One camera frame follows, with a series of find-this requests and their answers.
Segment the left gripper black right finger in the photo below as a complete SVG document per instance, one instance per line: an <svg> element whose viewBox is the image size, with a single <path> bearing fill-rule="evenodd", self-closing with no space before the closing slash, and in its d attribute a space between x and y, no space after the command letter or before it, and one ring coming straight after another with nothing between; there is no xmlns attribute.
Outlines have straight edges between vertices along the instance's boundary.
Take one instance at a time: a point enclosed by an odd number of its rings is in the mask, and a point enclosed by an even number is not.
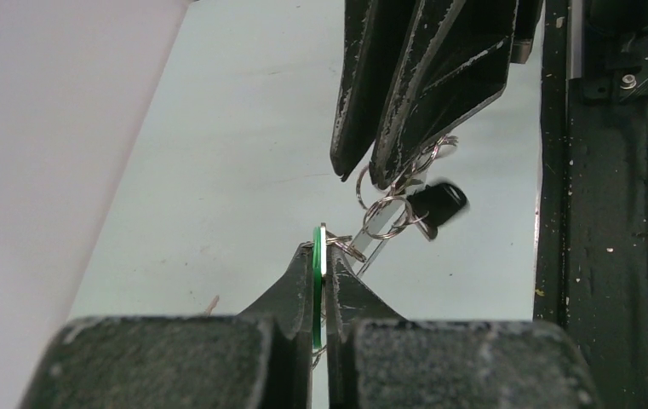
<svg viewBox="0 0 648 409"><path fill-rule="evenodd" d="M326 255L333 408L597 408L578 347L546 321L407 320Z"/></svg>

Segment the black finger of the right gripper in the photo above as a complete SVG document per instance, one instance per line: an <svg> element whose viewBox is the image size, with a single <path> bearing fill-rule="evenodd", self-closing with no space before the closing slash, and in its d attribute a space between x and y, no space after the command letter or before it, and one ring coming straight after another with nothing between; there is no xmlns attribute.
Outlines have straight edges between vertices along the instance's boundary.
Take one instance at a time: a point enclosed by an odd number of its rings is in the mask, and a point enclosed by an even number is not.
<svg viewBox="0 0 648 409"><path fill-rule="evenodd" d="M378 127L370 179L387 187L500 97L531 52L540 1L416 1Z"/></svg>
<svg viewBox="0 0 648 409"><path fill-rule="evenodd" d="M332 167L346 180L371 152L370 179L396 182L426 146L426 4L347 1L344 17Z"/></svg>

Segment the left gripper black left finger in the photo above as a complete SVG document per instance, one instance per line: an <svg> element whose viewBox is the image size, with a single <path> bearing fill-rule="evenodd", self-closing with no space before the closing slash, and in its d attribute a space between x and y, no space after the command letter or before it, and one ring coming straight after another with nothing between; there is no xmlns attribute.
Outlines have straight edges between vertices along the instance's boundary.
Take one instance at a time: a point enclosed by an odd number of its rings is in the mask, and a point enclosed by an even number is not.
<svg viewBox="0 0 648 409"><path fill-rule="evenodd" d="M89 316L54 336L23 408L308 408L313 249L235 315Z"/></svg>

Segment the green tagged key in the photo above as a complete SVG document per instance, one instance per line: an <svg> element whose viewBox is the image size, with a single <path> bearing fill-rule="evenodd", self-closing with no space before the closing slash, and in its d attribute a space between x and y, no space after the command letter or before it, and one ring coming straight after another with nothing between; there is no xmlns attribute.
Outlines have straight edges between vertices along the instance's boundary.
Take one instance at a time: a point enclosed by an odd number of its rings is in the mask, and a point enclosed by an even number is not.
<svg viewBox="0 0 648 409"><path fill-rule="evenodd" d="M327 272L327 233L326 225L321 223L313 230L312 269L313 269L313 348L322 348L322 289Z"/></svg>

